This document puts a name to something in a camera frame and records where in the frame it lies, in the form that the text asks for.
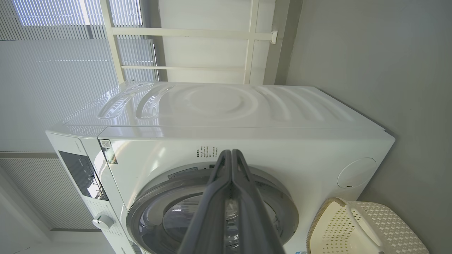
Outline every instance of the front-loading washing machine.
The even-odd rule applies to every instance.
[[[394,138],[313,87],[128,81],[47,131],[117,254],[174,254],[223,150],[239,149],[288,254],[329,197],[356,200]],[[237,207],[225,243],[238,253]]]

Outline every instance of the window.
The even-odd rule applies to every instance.
[[[142,25],[139,0],[110,2],[115,25]],[[99,0],[13,0],[13,3],[25,27],[103,24]]]

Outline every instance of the washer top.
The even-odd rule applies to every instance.
[[[382,129],[313,87],[136,81],[108,91],[62,124],[75,132],[86,130],[73,126]]]

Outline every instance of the display screen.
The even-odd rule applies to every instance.
[[[83,196],[108,200],[88,156],[59,152]]]

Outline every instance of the basket handle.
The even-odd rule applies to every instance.
[[[364,231],[364,229],[361,227],[361,225],[355,219],[355,216],[352,213],[352,209],[351,209],[349,203],[346,203],[345,209],[347,210],[348,216],[349,216],[350,220],[352,221],[353,226],[355,226],[355,229],[359,232],[359,237],[360,237],[362,243],[371,249],[371,251],[372,251],[371,253],[384,254],[383,248],[381,247],[381,246],[383,246],[383,242],[380,240],[380,238],[375,233],[373,228],[368,226],[371,233],[375,236],[377,242],[375,242],[374,240],[372,240],[370,238],[370,236]]]

